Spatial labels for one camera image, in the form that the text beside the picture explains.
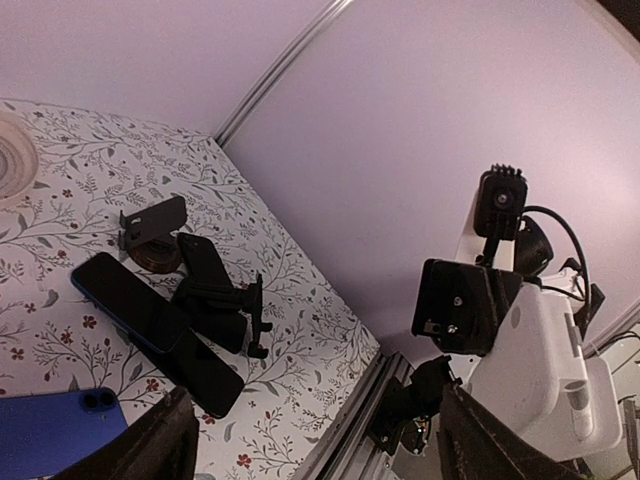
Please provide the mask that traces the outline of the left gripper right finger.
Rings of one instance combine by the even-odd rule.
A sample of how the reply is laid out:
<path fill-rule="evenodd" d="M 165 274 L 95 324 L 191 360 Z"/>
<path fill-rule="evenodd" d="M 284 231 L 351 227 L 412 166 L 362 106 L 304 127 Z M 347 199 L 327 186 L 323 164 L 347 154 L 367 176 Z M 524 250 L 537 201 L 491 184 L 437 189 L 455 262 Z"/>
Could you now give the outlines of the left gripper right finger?
<path fill-rule="evenodd" d="M 458 385 L 443 389 L 438 452 L 441 476 L 448 480 L 580 477 L 518 437 Z"/>

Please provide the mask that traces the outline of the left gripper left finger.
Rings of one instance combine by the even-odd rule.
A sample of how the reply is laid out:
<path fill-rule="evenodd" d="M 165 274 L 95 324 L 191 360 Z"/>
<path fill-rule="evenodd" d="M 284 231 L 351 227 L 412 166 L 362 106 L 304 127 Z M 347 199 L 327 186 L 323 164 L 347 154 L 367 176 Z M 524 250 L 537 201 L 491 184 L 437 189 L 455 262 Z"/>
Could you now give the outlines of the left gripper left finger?
<path fill-rule="evenodd" d="M 191 396 L 175 387 L 124 433 L 64 470 L 66 479 L 192 479 L 199 424 Z"/>

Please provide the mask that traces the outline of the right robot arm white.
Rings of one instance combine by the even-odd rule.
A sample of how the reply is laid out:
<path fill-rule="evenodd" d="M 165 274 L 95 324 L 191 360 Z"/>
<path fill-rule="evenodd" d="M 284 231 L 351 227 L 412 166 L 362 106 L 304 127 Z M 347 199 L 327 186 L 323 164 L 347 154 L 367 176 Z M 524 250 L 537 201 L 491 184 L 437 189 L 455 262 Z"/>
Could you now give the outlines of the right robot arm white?
<path fill-rule="evenodd" d="M 582 248 L 554 275 L 521 170 L 485 171 L 455 257 L 424 263 L 411 331 L 476 364 L 464 386 L 502 424 L 556 461 L 623 436 L 611 370 L 584 344 L 594 313 Z"/>

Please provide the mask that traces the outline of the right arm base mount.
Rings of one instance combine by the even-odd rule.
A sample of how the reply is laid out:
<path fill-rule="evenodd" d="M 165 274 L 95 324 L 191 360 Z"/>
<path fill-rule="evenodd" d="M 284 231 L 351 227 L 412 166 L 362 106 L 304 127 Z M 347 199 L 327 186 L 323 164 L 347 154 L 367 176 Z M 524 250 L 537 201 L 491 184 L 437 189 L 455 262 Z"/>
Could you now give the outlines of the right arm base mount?
<path fill-rule="evenodd" d="M 402 386 L 391 378 L 384 390 L 367 433 L 381 451 L 394 455 L 405 426 L 416 418 L 435 416 L 440 412 L 446 385 L 460 384 L 449 362 L 450 355 L 441 355 L 422 363 L 410 375 L 410 383 Z"/>

